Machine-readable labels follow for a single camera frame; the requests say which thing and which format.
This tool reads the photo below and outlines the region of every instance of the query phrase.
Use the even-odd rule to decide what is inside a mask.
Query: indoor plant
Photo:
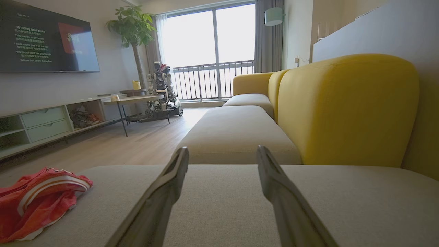
[[[142,64],[138,51],[139,45],[147,45],[153,40],[151,32],[156,29],[152,26],[151,14],[142,13],[141,6],[125,6],[116,9],[117,20],[107,22],[108,30],[114,31],[122,36],[124,48],[128,48],[130,44],[133,46],[134,57],[136,59],[137,72],[139,73],[139,81],[143,88],[148,88],[143,76]]]

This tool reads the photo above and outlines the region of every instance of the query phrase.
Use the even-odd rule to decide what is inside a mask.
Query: balcony railing
[[[180,100],[221,100],[233,96],[235,76],[253,74],[254,61],[173,68],[174,90]]]

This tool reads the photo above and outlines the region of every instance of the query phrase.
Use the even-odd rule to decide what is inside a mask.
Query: green lamp shade
[[[284,12],[280,7],[269,8],[265,11],[265,25],[276,26],[282,23]]]

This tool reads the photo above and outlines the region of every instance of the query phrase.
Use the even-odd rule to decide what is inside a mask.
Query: television
[[[90,23],[0,0],[0,73],[100,72]]]

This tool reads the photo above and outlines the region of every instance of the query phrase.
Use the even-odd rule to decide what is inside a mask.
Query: tree trunk
[[[148,82],[145,82],[145,77],[143,76],[143,69],[142,69],[142,63],[140,62],[140,55],[139,50],[137,48],[137,44],[132,43],[133,51],[134,51],[134,58],[136,59],[136,67],[137,67],[137,73],[139,73],[139,82],[142,88],[149,88]]]

